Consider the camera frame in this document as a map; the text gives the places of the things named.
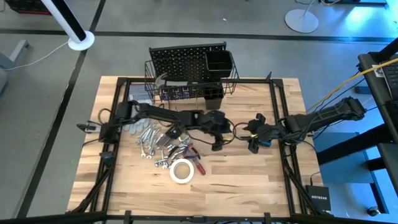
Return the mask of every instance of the white tape roll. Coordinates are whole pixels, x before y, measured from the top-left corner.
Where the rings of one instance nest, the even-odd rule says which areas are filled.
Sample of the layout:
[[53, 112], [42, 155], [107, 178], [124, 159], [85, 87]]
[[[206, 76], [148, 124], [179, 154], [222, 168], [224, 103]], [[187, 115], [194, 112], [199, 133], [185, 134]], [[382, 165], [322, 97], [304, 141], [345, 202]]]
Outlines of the white tape roll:
[[[189, 166], [189, 174], [187, 178], [179, 179], [178, 177], [175, 176], [175, 170], [177, 169], [178, 166], [184, 164]], [[175, 162], [172, 163], [172, 166], [170, 167], [170, 176], [178, 184], [186, 184], [189, 181], [191, 181], [193, 178], [193, 173], [194, 173], [193, 165], [188, 159], [177, 159]]]

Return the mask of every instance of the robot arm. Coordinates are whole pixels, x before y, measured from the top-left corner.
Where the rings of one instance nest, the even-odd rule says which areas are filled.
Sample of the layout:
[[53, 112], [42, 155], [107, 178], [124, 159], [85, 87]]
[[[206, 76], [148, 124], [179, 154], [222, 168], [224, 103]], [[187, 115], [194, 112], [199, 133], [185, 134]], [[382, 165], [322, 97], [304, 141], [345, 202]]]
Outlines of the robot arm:
[[[133, 106], [137, 114], [131, 118]], [[172, 139], [177, 139], [182, 133], [189, 130], [199, 130], [214, 136], [215, 142], [211, 147], [213, 151], [222, 150], [223, 145], [230, 142], [223, 140], [222, 134], [232, 131], [230, 130], [230, 121], [225, 118], [225, 114], [221, 111], [213, 110], [206, 114], [202, 110], [172, 111], [137, 101], [118, 104], [115, 118], [102, 125], [99, 141], [114, 143], [116, 132], [120, 126], [134, 124], [144, 118], [173, 123], [174, 125], [166, 132], [166, 135]]]
[[289, 144], [297, 144], [305, 139], [307, 133], [341, 120], [357, 121], [364, 118], [366, 110], [358, 99], [343, 98], [337, 104], [310, 114], [295, 114], [282, 118], [276, 125], [265, 123], [265, 117], [257, 114], [245, 130], [250, 131], [255, 138], [247, 139], [249, 150], [258, 152], [259, 141], [281, 139]]
[[[137, 114], [131, 118], [133, 106]], [[266, 124], [266, 118], [262, 114], [257, 114], [256, 119], [251, 120], [244, 128], [250, 131], [252, 136], [243, 139], [249, 142], [249, 150], [257, 153], [259, 141], [281, 139], [289, 144], [297, 144], [303, 141], [306, 134], [311, 131], [316, 131], [340, 120], [360, 120], [364, 118], [365, 112], [366, 110], [359, 100], [348, 97], [320, 111], [287, 116], [275, 125]], [[114, 119], [102, 125], [99, 141], [113, 143], [120, 126], [134, 124], [144, 118], [173, 123], [174, 125], [170, 128], [173, 130], [173, 134], [171, 131], [166, 132], [173, 139], [177, 139], [182, 133], [189, 130], [199, 130], [210, 134], [215, 137], [215, 143], [211, 148], [213, 151], [222, 150], [223, 145], [231, 142], [223, 139], [222, 134], [232, 131], [230, 130], [230, 120], [225, 118], [225, 114], [221, 111], [213, 110], [208, 113], [204, 113], [202, 110], [172, 111], [136, 101], [118, 104]]]

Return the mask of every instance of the black pegboard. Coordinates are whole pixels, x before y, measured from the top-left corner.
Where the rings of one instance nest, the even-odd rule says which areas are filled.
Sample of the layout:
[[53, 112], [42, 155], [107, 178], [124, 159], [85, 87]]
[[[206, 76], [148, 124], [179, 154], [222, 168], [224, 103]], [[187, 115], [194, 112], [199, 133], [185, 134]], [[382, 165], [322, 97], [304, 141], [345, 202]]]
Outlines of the black pegboard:
[[203, 80], [207, 76], [205, 53], [226, 50], [226, 42], [176, 47], [149, 48], [155, 77], [167, 73], [169, 80]]

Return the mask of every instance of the wrench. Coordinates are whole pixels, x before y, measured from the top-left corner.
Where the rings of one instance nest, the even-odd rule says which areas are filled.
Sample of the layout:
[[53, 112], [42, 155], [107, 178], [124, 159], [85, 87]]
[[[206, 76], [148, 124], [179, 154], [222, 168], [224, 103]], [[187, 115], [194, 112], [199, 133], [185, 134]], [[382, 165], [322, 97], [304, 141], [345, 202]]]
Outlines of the wrench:
[[139, 145], [140, 145], [140, 147], [141, 147], [141, 157], [142, 157], [142, 158], [145, 158], [145, 157], [146, 157], [146, 154], [145, 154], [145, 151], [144, 151], [144, 145], [143, 145], [143, 143], [142, 143], [141, 140], [139, 141]]

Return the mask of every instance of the gray floor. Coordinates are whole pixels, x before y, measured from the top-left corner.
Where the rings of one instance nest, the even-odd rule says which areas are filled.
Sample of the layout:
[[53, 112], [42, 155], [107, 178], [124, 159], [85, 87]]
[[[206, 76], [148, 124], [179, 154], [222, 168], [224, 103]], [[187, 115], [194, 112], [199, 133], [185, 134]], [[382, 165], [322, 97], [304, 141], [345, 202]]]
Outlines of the gray floor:
[[[82, 26], [89, 28], [99, 0], [67, 3]], [[288, 29], [283, 20], [284, 14], [294, 8], [304, 6], [293, 0], [108, 0], [96, 30], [300, 35]], [[390, 14], [383, 7], [325, 7], [316, 3], [312, 11], [318, 16], [320, 27], [309, 35], [397, 36]], [[51, 16], [19, 15], [10, 9], [0, 12], [0, 28], [60, 30]], [[21, 63], [32, 62], [67, 41], [65, 36], [0, 34], [0, 52], [9, 55], [19, 39], [27, 39], [32, 46]], [[358, 54], [385, 46], [358, 42], [96, 37], [81, 68], [29, 216], [65, 211], [84, 139], [76, 124], [89, 118], [102, 75], [143, 75], [144, 62], [150, 59], [149, 47], [222, 41], [227, 41], [241, 77], [264, 77], [272, 71], [275, 77], [299, 78], [306, 107], [356, 73]], [[78, 52], [65, 46], [41, 63], [14, 71], [0, 96], [0, 167], [7, 170], [0, 174], [0, 205], [5, 208], [0, 210], [0, 219], [15, 215], [77, 57]], [[355, 97], [366, 108], [374, 106], [370, 96]], [[377, 110], [373, 110], [354, 125], [344, 122], [329, 131], [363, 132], [380, 122]]]

